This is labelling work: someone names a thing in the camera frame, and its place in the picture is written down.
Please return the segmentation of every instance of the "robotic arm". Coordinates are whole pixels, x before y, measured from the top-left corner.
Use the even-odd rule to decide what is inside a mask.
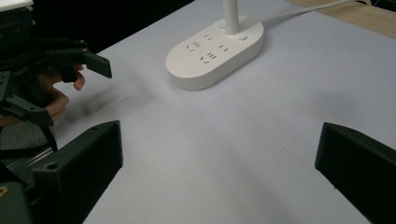
[[[32,4],[0,0],[0,115],[38,125],[53,152],[33,165],[33,184],[8,178],[12,172],[0,163],[0,219],[5,224],[79,224],[122,166],[120,122],[96,125],[58,151],[45,109],[49,99],[38,75],[57,68],[63,82],[74,82],[74,65],[86,64],[111,78],[110,62],[91,53],[83,40],[32,38]],[[32,153],[21,150],[18,155]]]
[[[0,114],[13,115],[40,126],[54,151],[56,142],[49,130],[53,125],[45,106],[48,96],[38,75],[50,68],[59,69],[64,82],[77,80],[74,65],[111,78],[110,62],[93,54],[84,40],[35,39],[32,1],[0,0]]]

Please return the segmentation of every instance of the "power strip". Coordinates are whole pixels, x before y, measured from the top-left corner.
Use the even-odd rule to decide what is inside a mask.
[[[223,0],[223,7],[223,20],[176,45],[167,55],[166,68],[180,88],[208,88],[262,51],[262,22],[238,16],[236,0]]]

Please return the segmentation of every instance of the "human hand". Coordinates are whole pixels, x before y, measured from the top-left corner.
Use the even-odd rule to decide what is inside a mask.
[[[73,83],[73,86],[77,91],[81,91],[85,84],[85,77],[80,71],[84,68],[82,65],[75,65],[74,68],[77,80]],[[69,98],[53,87],[56,83],[62,81],[61,74],[58,69],[53,68],[39,75],[38,78],[49,97],[49,104],[46,109],[52,120],[56,121],[64,114],[65,107],[69,103]],[[6,127],[18,122],[21,122],[21,120],[13,116],[4,117],[0,115],[0,127]]]

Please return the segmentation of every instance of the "finger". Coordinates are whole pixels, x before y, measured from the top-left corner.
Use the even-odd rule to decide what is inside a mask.
[[[74,65],[73,68],[76,71],[75,73],[76,73],[76,76],[78,78],[78,71],[84,70],[84,67],[82,66],[82,64],[78,64],[78,65]],[[63,81],[62,80],[62,76],[61,76],[61,72],[57,68],[51,68],[50,70],[44,72],[42,74],[42,76],[39,76],[39,77],[41,77],[40,81],[46,82],[45,84],[47,84],[47,85],[53,85],[55,83]]]
[[[85,84],[85,77],[79,71],[76,71],[76,76],[77,80],[73,83],[73,86],[76,90],[81,91]]]
[[[69,98],[55,88],[50,90],[49,98],[50,103],[47,105],[46,109],[51,116],[63,110],[69,103]]]
[[[14,116],[6,116],[0,118],[0,127],[7,127],[12,124],[16,124],[21,122],[20,119],[15,118]]]
[[[84,66],[82,66],[82,64],[75,65],[74,68],[75,68],[76,71],[84,70]]]
[[[64,112],[66,111],[66,107],[62,108],[60,111],[58,111],[57,113],[53,114],[51,116],[53,121],[57,121],[58,119],[60,119],[62,117],[62,115],[64,114]]]

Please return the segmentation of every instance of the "outlet socket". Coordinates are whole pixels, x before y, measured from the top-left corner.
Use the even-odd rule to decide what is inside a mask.
[[[180,88],[208,88],[262,51],[262,23],[251,17],[238,18],[237,34],[226,35],[225,22],[220,20],[172,48],[166,68]]]

